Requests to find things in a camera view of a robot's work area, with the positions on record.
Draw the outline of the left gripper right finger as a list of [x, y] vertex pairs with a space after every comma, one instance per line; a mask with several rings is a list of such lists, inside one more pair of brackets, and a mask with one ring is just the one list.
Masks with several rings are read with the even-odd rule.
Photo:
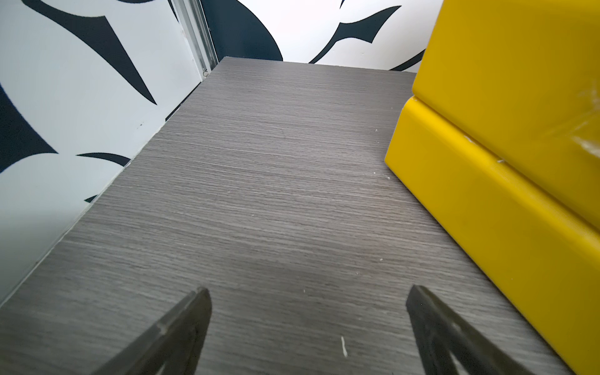
[[414, 285], [406, 300], [412, 331], [426, 374], [530, 374], [428, 288]]

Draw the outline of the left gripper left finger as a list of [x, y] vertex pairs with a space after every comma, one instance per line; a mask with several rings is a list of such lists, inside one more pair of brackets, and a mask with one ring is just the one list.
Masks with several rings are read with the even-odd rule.
[[95, 374], [194, 374], [212, 316], [209, 290], [186, 295]]

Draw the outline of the yellow teal drawer cabinet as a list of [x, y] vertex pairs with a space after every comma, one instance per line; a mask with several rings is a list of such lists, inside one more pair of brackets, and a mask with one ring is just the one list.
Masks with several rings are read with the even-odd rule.
[[446, 1], [385, 156], [578, 374], [599, 372], [599, 4]]

